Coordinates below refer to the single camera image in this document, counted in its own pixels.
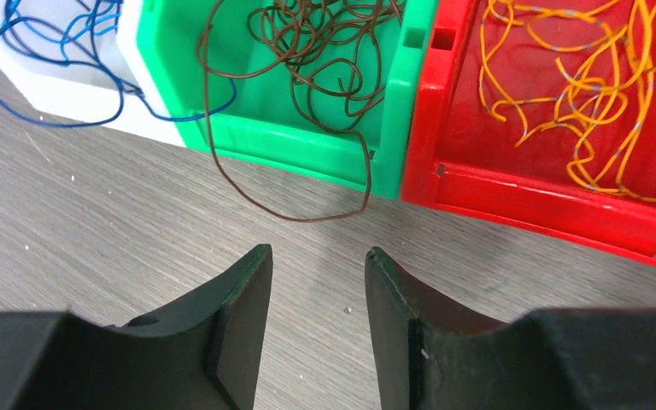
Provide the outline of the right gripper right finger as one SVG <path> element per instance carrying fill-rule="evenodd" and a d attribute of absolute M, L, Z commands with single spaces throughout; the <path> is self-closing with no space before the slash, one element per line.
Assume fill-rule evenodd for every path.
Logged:
<path fill-rule="evenodd" d="M 541 308 L 504 323 L 365 264 L 384 409 L 656 409 L 656 307 Z"/>

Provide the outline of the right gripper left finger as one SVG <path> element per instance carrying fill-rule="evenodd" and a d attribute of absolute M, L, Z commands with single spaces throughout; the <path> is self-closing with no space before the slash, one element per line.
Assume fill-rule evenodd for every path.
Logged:
<path fill-rule="evenodd" d="M 0 409 L 250 409 L 272 287 L 259 244 L 122 326 L 0 312 Z"/>

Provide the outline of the red plastic bin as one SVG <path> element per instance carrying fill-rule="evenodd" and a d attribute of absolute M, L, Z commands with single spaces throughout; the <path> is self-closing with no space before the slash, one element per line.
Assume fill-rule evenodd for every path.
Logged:
<path fill-rule="evenodd" d="M 656 1 L 442 1 L 401 198 L 656 266 Z"/>

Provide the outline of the green plastic bin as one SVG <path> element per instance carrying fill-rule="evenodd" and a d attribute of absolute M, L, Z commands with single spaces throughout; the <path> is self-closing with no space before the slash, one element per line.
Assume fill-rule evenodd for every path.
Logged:
<path fill-rule="evenodd" d="M 398 196 L 434 1 L 151 1 L 138 50 L 188 149 Z"/>

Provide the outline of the white plastic bin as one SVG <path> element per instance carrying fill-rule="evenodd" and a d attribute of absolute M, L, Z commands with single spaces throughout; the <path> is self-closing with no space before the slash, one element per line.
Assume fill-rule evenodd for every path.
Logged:
<path fill-rule="evenodd" d="M 178 123 L 138 50 L 138 26 L 151 1 L 0 1 L 0 69 L 34 109 L 66 118 L 52 128 L 107 126 L 179 147 Z"/>

